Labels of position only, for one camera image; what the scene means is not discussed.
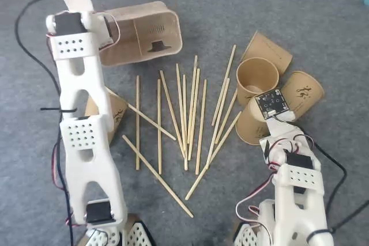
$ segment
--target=printed black logo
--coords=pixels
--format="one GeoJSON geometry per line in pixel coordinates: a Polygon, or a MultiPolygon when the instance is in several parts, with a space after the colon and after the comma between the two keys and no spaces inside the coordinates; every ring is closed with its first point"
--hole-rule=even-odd
{"type": "Polygon", "coordinates": [[[296,95],[296,97],[302,98],[302,99],[306,99],[306,98],[310,98],[311,96],[309,95],[311,91],[311,88],[309,88],[309,86],[306,86],[302,89],[297,89],[296,92],[298,93],[298,95],[296,95]]]}

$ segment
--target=black zip tie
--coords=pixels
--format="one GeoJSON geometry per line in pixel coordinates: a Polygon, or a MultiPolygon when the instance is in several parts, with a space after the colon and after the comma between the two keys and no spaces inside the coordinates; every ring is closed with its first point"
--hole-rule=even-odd
{"type": "Polygon", "coordinates": [[[40,108],[41,111],[59,111],[59,112],[77,112],[75,109],[60,109],[60,108],[40,108]]]}
{"type": "Polygon", "coordinates": [[[310,233],[308,235],[308,237],[306,238],[306,243],[309,244],[309,241],[312,239],[313,236],[315,236],[316,234],[320,234],[320,233],[330,233],[333,234],[335,233],[336,230],[333,229],[320,229],[320,230],[315,230],[312,233],[310,233]]]}

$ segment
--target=black cable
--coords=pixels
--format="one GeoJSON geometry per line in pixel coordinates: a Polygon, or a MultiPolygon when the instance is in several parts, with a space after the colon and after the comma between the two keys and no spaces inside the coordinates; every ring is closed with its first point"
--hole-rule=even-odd
{"type": "MultiPolygon", "coordinates": [[[[46,73],[49,75],[49,77],[51,78],[54,86],[55,86],[55,89],[57,91],[57,94],[58,96],[60,95],[61,91],[60,91],[60,88],[59,88],[59,85],[58,85],[58,82],[57,80],[55,79],[54,75],[52,74],[52,72],[47,68],[47,66],[45,66],[45,64],[43,62],[41,62],[40,60],[38,60],[37,57],[35,57],[32,53],[30,53],[28,51],[28,49],[23,45],[21,39],[20,39],[20,35],[19,35],[19,23],[20,23],[20,20],[22,18],[22,16],[25,14],[25,12],[27,11],[27,9],[32,6],[33,4],[39,2],[39,1],[42,1],[42,0],[31,0],[30,2],[27,3],[27,5],[22,9],[22,11],[20,12],[20,14],[18,15],[15,23],[14,23],[14,34],[16,36],[16,40],[17,40],[17,43],[18,45],[22,48],[22,50],[30,57],[32,58],[39,66],[41,66],[45,71],[46,73]]],[[[59,117],[59,124],[60,122],[62,121],[62,113],[60,113],[60,117],[59,117]]],[[[67,206],[67,216],[68,216],[68,219],[69,219],[69,222],[68,222],[68,226],[69,226],[69,235],[70,235],[70,245],[73,246],[74,242],[73,242],[73,229],[72,229],[72,222],[71,222],[71,212],[70,212],[70,202],[69,202],[69,194],[68,194],[68,190],[67,190],[67,186],[66,186],[66,183],[65,183],[65,180],[63,178],[63,174],[62,174],[62,168],[61,168],[61,165],[60,165],[60,142],[61,142],[61,138],[62,138],[62,134],[61,134],[61,131],[60,131],[60,127],[58,125],[58,138],[57,138],[57,152],[56,152],[56,155],[57,155],[57,170],[58,170],[58,174],[59,174],[59,178],[60,178],[60,181],[62,183],[62,187],[63,187],[63,191],[64,191],[64,194],[65,194],[65,201],[66,201],[66,206],[67,206]]]]}
{"type": "Polygon", "coordinates": [[[314,142],[314,145],[315,147],[324,155],[326,156],[331,162],[333,162],[334,164],[336,164],[343,172],[343,176],[341,178],[341,180],[336,184],[336,186],[334,187],[332,193],[330,194],[329,198],[328,198],[328,202],[327,202],[327,205],[325,207],[325,213],[327,215],[327,218],[328,218],[328,215],[329,215],[329,212],[330,212],[330,209],[332,207],[332,203],[333,203],[333,199],[334,197],[336,196],[337,194],[337,191],[340,189],[340,187],[343,185],[344,181],[346,180],[347,178],[347,170],[346,168],[340,164],[338,161],[336,161],[332,156],[330,156],[327,152],[325,152],[319,144],[317,144],[316,142],[314,142]]]}
{"type": "Polygon", "coordinates": [[[45,71],[46,73],[50,76],[52,82],[54,83],[54,86],[55,86],[55,89],[57,90],[58,92],[58,95],[60,95],[60,89],[59,89],[59,86],[58,86],[58,82],[57,80],[55,79],[54,75],[52,74],[52,72],[50,71],[50,69],[47,68],[47,66],[45,66],[45,64],[43,62],[41,62],[40,60],[38,60],[38,58],[36,58],[32,53],[30,53],[28,51],[27,48],[25,48],[25,46],[23,45],[21,39],[20,39],[20,36],[19,36],[19,22],[22,18],[22,16],[24,15],[24,13],[27,11],[27,9],[32,6],[33,4],[39,2],[41,0],[31,0],[30,2],[27,3],[27,5],[25,5],[25,7],[22,9],[22,11],[20,12],[20,14],[18,15],[17,19],[16,19],[16,22],[14,24],[14,34],[16,36],[16,40],[17,40],[17,43],[18,45],[22,48],[22,50],[29,56],[31,57],[36,63],[39,64],[39,66],[41,66],[45,71]]]}
{"type": "Polygon", "coordinates": [[[342,227],[343,225],[345,225],[348,221],[350,221],[351,219],[353,219],[355,216],[357,216],[359,213],[361,213],[368,206],[369,206],[369,199],[366,200],[360,207],[358,207],[353,213],[351,213],[349,216],[347,216],[341,222],[335,224],[332,227],[332,233],[335,233],[336,230],[338,230],[340,227],[342,227]]]}
{"type": "Polygon", "coordinates": [[[320,233],[331,233],[331,234],[334,234],[340,227],[342,227],[347,222],[349,222],[351,219],[353,219],[355,216],[357,216],[359,213],[361,213],[367,206],[369,206],[369,200],[366,200],[353,213],[351,213],[349,216],[347,216],[346,218],[344,218],[341,222],[335,224],[332,228],[330,228],[330,229],[320,229],[320,230],[313,231],[312,233],[310,233],[307,236],[306,242],[309,243],[309,241],[312,239],[312,237],[315,236],[316,234],[320,234],[320,233]]]}

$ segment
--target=brown paper cup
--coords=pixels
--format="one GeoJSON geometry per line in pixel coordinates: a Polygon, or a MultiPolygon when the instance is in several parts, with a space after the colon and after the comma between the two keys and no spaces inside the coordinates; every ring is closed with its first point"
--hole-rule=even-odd
{"type": "Polygon", "coordinates": [[[268,135],[268,126],[254,97],[241,113],[236,131],[240,139],[251,145],[259,145],[259,139],[268,135]]]}
{"type": "MultiPolygon", "coordinates": [[[[109,92],[110,104],[111,104],[113,120],[114,120],[114,129],[108,133],[108,140],[110,143],[114,137],[116,129],[118,128],[122,120],[124,113],[127,110],[128,105],[127,105],[127,102],[125,102],[123,98],[119,97],[117,94],[115,94],[108,88],[107,90],[109,92]]],[[[95,102],[92,100],[92,98],[89,96],[87,100],[85,116],[98,115],[98,114],[99,114],[99,109],[96,106],[95,102]]]]}
{"type": "Polygon", "coordinates": [[[274,89],[279,81],[277,67],[264,58],[244,60],[237,68],[237,99],[242,106],[258,94],[274,89]]]}
{"type": "Polygon", "coordinates": [[[303,71],[294,71],[281,89],[282,94],[296,119],[306,113],[324,96],[322,85],[303,71]]]}

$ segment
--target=bamboo stick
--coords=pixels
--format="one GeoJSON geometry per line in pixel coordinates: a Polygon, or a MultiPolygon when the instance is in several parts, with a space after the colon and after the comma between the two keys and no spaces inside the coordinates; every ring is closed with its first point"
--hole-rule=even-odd
{"type": "MultiPolygon", "coordinates": [[[[161,83],[157,80],[157,125],[161,127],[161,83]]],[[[161,175],[161,132],[157,130],[157,163],[158,172],[161,175]]]]}
{"type": "Polygon", "coordinates": [[[193,109],[194,94],[195,94],[196,68],[197,68],[197,55],[195,55],[194,69],[192,71],[192,87],[191,87],[191,100],[190,100],[190,110],[189,110],[189,124],[187,125],[187,144],[190,144],[192,109],[193,109]]]}
{"type": "Polygon", "coordinates": [[[161,132],[163,132],[165,135],[167,135],[168,137],[170,137],[171,139],[173,139],[174,141],[176,140],[176,138],[170,134],[166,129],[159,127],[152,119],[150,119],[147,115],[145,115],[144,113],[140,112],[138,109],[136,109],[134,106],[132,106],[131,104],[127,103],[128,107],[138,113],[140,115],[140,117],[142,117],[143,119],[145,119],[147,122],[149,122],[150,124],[152,124],[153,126],[155,126],[156,128],[158,128],[161,132]]]}
{"type": "Polygon", "coordinates": [[[189,170],[189,161],[187,159],[187,141],[186,141],[186,134],[185,134],[185,120],[183,118],[183,100],[182,100],[182,90],[180,87],[180,75],[179,75],[179,66],[176,64],[176,72],[177,72],[177,87],[178,87],[178,102],[179,102],[179,114],[180,114],[180,126],[182,129],[182,146],[184,151],[184,169],[187,171],[189,170]]]}
{"type": "MultiPolygon", "coordinates": [[[[229,85],[229,78],[227,79],[227,82],[225,83],[224,94],[223,94],[223,97],[222,97],[222,99],[221,99],[221,103],[220,103],[220,111],[223,109],[223,106],[224,106],[225,97],[227,96],[227,89],[228,89],[228,85],[229,85]]],[[[209,169],[209,165],[210,165],[210,158],[211,158],[211,156],[212,156],[212,154],[213,154],[213,148],[214,148],[214,143],[215,143],[215,137],[216,137],[216,135],[217,135],[218,128],[219,128],[220,116],[221,116],[221,113],[219,113],[219,114],[218,114],[217,122],[216,122],[216,124],[215,124],[214,133],[213,133],[213,138],[212,138],[212,143],[210,144],[210,149],[209,149],[208,159],[206,160],[206,165],[205,165],[205,167],[206,167],[207,169],[209,169]]]]}
{"type": "Polygon", "coordinates": [[[147,166],[147,168],[154,174],[156,179],[161,183],[161,185],[169,192],[169,194],[176,200],[176,202],[180,205],[180,207],[191,217],[193,218],[194,215],[192,212],[186,207],[186,205],[179,199],[179,197],[174,193],[171,187],[163,180],[163,178],[155,171],[154,167],[145,159],[145,157],[137,150],[136,147],[129,141],[129,139],[124,135],[122,137],[127,144],[131,147],[131,149],[136,153],[137,156],[140,157],[141,161],[147,166]]]}
{"type": "Polygon", "coordinates": [[[180,138],[180,133],[179,133],[179,130],[178,130],[177,120],[175,119],[175,114],[174,114],[174,110],[173,110],[173,105],[172,105],[171,97],[169,95],[167,83],[165,81],[164,73],[163,73],[162,70],[160,70],[160,76],[161,76],[161,81],[163,83],[163,88],[164,88],[165,96],[167,97],[169,111],[170,111],[171,116],[172,116],[172,121],[173,121],[174,129],[175,129],[175,133],[177,135],[177,140],[178,140],[180,152],[182,153],[183,158],[185,158],[185,151],[183,150],[182,139],[180,138]]]}
{"type": "MultiPolygon", "coordinates": [[[[140,76],[136,77],[136,108],[140,110],[140,76]]],[[[136,148],[140,150],[140,115],[136,114],[136,148]]],[[[136,156],[136,170],[140,170],[140,158],[136,156]]]]}
{"type": "Polygon", "coordinates": [[[236,44],[233,45],[231,57],[229,57],[227,70],[226,70],[225,75],[224,75],[223,84],[221,86],[221,91],[220,91],[220,94],[219,94],[218,102],[217,102],[217,105],[216,105],[216,108],[215,108],[215,112],[214,112],[214,116],[213,116],[212,126],[214,126],[215,120],[216,120],[217,115],[218,115],[218,112],[219,112],[220,101],[221,101],[221,98],[222,98],[223,93],[224,93],[225,82],[227,81],[227,78],[229,76],[229,71],[231,69],[231,65],[232,65],[232,62],[233,62],[233,57],[235,55],[235,51],[236,51],[236,44]]]}
{"type": "Polygon", "coordinates": [[[215,139],[215,144],[218,144],[219,142],[219,139],[220,139],[220,136],[221,136],[221,133],[223,132],[223,129],[224,129],[224,126],[228,120],[228,117],[229,117],[229,114],[231,113],[231,110],[233,108],[233,105],[235,103],[235,100],[237,98],[237,89],[235,90],[235,93],[233,94],[233,97],[232,97],[232,100],[231,100],[231,103],[229,104],[229,107],[227,109],[227,112],[225,113],[225,116],[224,116],[224,119],[223,119],[223,122],[219,128],[219,131],[218,131],[218,134],[217,134],[217,137],[215,139]]]}
{"type": "MultiPolygon", "coordinates": [[[[233,120],[233,122],[231,123],[231,125],[229,126],[229,128],[227,129],[227,131],[225,132],[224,136],[222,137],[222,139],[220,140],[219,144],[217,145],[212,158],[210,160],[210,163],[213,162],[213,160],[215,159],[215,157],[217,156],[217,153],[219,152],[220,148],[222,147],[222,145],[224,144],[225,140],[228,138],[230,132],[232,131],[233,127],[235,126],[238,118],[240,117],[241,112],[239,112],[236,116],[236,118],[233,120]]],[[[192,185],[192,187],[190,188],[189,192],[186,195],[185,200],[190,199],[191,195],[194,193],[197,185],[200,183],[202,177],[204,176],[205,172],[207,171],[206,167],[204,167],[201,171],[201,173],[198,175],[195,183],[192,185]]]]}
{"type": "Polygon", "coordinates": [[[205,79],[204,80],[204,88],[202,90],[200,130],[199,130],[199,133],[198,133],[198,143],[197,143],[196,170],[195,170],[196,175],[198,175],[198,172],[200,170],[202,131],[204,129],[204,117],[205,117],[206,84],[207,84],[207,80],[205,79]]]}
{"type": "Polygon", "coordinates": [[[190,137],[190,145],[189,145],[189,161],[192,157],[192,148],[194,143],[194,133],[195,133],[195,121],[196,121],[196,109],[197,109],[197,96],[198,96],[198,84],[200,80],[200,69],[197,69],[196,72],[196,86],[195,86],[195,95],[194,95],[194,104],[192,110],[192,121],[191,121],[191,137],[190,137]]]}

